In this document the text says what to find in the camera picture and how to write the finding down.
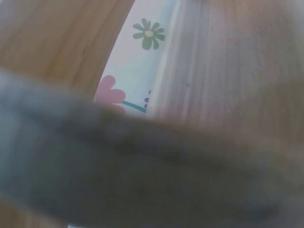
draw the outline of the teal stem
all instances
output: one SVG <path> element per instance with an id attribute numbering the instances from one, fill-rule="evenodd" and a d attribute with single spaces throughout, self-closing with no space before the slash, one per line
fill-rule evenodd
<path id="1" fill-rule="evenodd" d="M 131 108 L 135 108 L 135 109 L 137 109 L 138 111 L 141 111 L 142 113 L 146 113 L 146 111 L 147 111 L 146 109 L 144 109 L 144 108 L 142 108 L 142 107 L 140 107 L 140 106 L 138 106 L 138 105 L 132 104 L 132 103 L 130 103 L 130 102 L 127 102 L 127 101 L 123 101 L 122 104 L 124 104 L 124 105 L 126 105 L 126 106 L 129 106 L 129 107 L 131 107 Z"/>

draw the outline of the pink flower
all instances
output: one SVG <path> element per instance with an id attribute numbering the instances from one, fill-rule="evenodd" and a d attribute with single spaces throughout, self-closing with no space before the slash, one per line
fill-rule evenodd
<path id="1" fill-rule="evenodd" d="M 115 85 L 115 78 L 111 75 L 104 76 L 99 83 L 95 94 L 98 103 L 108 106 L 114 111 L 125 114 L 125 109 L 114 105 L 120 104 L 125 100 L 125 92 L 120 89 L 112 89 Z"/>

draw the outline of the flower print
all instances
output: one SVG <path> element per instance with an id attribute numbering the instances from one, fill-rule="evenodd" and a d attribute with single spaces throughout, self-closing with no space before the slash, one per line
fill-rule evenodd
<path id="1" fill-rule="evenodd" d="M 99 83 L 95 100 L 98 103 L 108 106 L 110 109 L 119 113 L 125 114 L 125 109 L 114 105 L 120 104 L 125 100 L 125 92 L 120 89 L 112 89 L 115 85 L 116 80 L 113 76 L 107 75 L 102 78 Z"/>
<path id="2" fill-rule="evenodd" d="M 148 108 L 148 103 L 149 103 L 149 98 L 148 98 L 148 97 L 145 98 L 144 101 L 145 101 L 145 103 L 146 103 L 146 104 L 144 105 L 144 108 L 147 109 L 147 108 Z"/>
<path id="3" fill-rule="evenodd" d="M 133 35 L 134 39 L 141 39 L 143 38 L 142 47 L 145 50 L 150 50 L 153 45 L 153 49 L 158 49 L 160 47 L 160 44 L 158 43 L 157 39 L 164 41 L 165 36 L 163 33 L 165 30 L 162 28 L 158 28 L 160 26 L 159 23 L 153 24 L 151 27 L 151 21 L 147 21 L 147 19 L 142 19 L 142 25 L 140 24 L 134 24 L 133 28 L 142 31 L 141 33 L 136 33 Z"/>

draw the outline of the gray fabric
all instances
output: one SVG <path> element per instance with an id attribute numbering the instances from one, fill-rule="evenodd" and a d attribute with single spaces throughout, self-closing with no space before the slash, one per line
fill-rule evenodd
<path id="1" fill-rule="evenodd" d="M 73 224 L 279 227 L 297 215 L 301 167 L 216 133 L 120 116 L 7 72 L 0 126 L 0 192 Z"/>

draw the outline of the wooden board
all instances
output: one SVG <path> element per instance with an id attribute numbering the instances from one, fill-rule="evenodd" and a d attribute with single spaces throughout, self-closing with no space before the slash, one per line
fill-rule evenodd
<path id="1" fill-rule="evenodd" d="M 304 141 L 304 3 L 185 0 L 148 112 L 192 126 Z"/>
<path id="2" fill-rule="evenodd" d="M 0 2 L 0 67 L 92 98 L 134 0 Z M 2 203 L 0 227 L 67 225 Z"/>

